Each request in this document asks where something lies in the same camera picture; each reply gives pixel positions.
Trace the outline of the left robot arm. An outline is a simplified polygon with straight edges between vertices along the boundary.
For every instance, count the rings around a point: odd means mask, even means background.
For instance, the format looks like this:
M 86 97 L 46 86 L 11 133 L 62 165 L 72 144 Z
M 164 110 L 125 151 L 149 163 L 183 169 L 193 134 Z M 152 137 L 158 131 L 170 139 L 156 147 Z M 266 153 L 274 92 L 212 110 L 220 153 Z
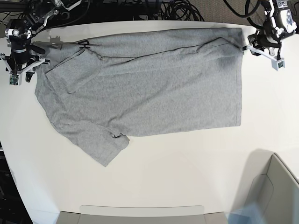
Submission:
M 286 0 L 261 1 L 266 16 L 263 25 L 255 24 L 247 18 L 256 32 L 248 36 L 249 44 L 243 50 L 250 50 L 255 56 L 265 56 L 271 60 L 275 70 L 285 67 L 285 59 L 281 57 L 282 41 L 296 33 L 297 24 Z

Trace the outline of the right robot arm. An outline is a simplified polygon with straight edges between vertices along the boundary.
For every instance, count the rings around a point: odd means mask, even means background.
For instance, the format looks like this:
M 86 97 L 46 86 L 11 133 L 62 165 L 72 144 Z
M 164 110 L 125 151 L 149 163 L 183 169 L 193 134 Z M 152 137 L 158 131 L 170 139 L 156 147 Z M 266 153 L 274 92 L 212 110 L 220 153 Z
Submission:
M 31 43 L 32 38 L 43 31 L 53 17 L 71 11 L 79 6 L 80 0 L 28 0 L 9 2 L 2 0 L 0 6 L 4 12 L 21 12 L 21 17 L 11 19 L 6 24 L 5 36 L 11 50 L 9 56 L 0 55 L 9 72 L 9 84 L 20 85 L 22 75 L 30 82 L 36 67 L 50 64 L 43 55 L 45 50 Z

